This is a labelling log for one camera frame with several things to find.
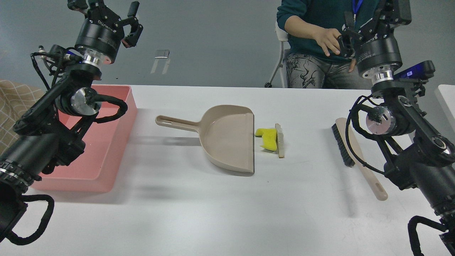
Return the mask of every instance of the dustpan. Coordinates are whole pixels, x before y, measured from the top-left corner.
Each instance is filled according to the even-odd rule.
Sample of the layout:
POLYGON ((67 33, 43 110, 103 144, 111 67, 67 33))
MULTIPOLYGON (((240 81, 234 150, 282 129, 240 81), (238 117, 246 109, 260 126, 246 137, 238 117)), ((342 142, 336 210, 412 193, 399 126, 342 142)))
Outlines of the dustpan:
POLYGON ((160 126, 197 132, 201 146, 214 165, 238 172, 254 173, 254 114, 235 105, 207 110, 199 122, 157 116, 160 126))

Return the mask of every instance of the chair leg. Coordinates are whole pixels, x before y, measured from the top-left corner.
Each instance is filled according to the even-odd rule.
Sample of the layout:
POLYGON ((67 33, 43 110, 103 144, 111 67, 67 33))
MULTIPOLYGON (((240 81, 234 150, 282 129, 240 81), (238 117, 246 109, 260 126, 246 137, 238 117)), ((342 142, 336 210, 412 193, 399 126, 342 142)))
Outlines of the chair leg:
POLYGON ((282 67, 282 62, 283 62, 283 51, 284 51, 284 44, 282 41, 280 41, 280 59, 278 60, 277 66, 275 67, 275 70, 273 71, 272 77, 270 78, 270 81, 264 84, 265 88, 271 88, 272 87, 272 82, 273 79, 275 78, 275 75, 277 74, 277 71, 280 67, 282 67))

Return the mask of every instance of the chair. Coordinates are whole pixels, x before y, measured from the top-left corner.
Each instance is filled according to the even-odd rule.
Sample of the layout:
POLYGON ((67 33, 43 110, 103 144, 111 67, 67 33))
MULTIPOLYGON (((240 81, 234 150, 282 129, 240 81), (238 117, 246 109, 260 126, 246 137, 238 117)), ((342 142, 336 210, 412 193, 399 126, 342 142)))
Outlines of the chair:
POLYGON ((275 32, 277 33, 278 40, 280 41, 280 58, 276 64, 276 67, 272 73, 270 80, 264 84, 265 88, 271 88, 273 79, 277 74, 278 70, 280 71, 281 86, 283 88, 288 87, 287 75, 286 75, 286 63, 284 63, 289 55, 289 49, 284 48, 284 43, 288 41, 288 33, 278 27, 278 23, 275 22, 275 32))

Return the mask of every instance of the teal sweater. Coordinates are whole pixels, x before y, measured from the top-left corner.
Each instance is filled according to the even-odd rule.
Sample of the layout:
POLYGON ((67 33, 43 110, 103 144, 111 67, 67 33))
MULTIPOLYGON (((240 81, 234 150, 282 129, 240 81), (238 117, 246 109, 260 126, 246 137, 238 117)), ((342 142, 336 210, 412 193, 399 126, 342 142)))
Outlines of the teal sweater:
MULTIPOLYGON (((352 10, 353 0, 282 0, 278 7, 278 26, 284 30, 286 20, 296 15, 307 23, 323 28, 336 28, 342 31, 344 25, 344 12, 352 10)), ((379 0, 364 0, 356 17, 356 28, 366 23, 376 10, 379 0)), ((289 35, 288 40, 291 46, 291 53, 308 54, 327 62, 346 62, 335 55, 331 50, 330 57, 327 57, 322 48, 313 39, 299 38, 289 35)))

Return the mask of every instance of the gray wall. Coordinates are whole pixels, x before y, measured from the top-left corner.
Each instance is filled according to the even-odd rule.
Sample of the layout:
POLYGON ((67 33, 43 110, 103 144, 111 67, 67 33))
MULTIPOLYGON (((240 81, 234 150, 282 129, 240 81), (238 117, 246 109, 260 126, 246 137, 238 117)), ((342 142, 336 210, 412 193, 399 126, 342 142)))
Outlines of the gray wall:
MULTIPOLYGON (((116 63, 104 66, 101 83, 262 87, 278 58, 274 33, 279 0, 142 0, 144 32, 135 48, 120 48, 116 63), (160 61, 151 74, 155 51, 170 50, 170 66, 160 61)), ((410 0, 413 21, 396 29, 404 67, 432 60, 435 77, 419 103, 427 118, 455 141, 455 133, 433 91, 455 84, 455 0, 410 0)), ((130 1, 105 0, 121 17, 130 1)), ((38 45, 73 46, 83 15, 64 0, 0 3, 0 78, 42 86, 29 54, 38 45)))

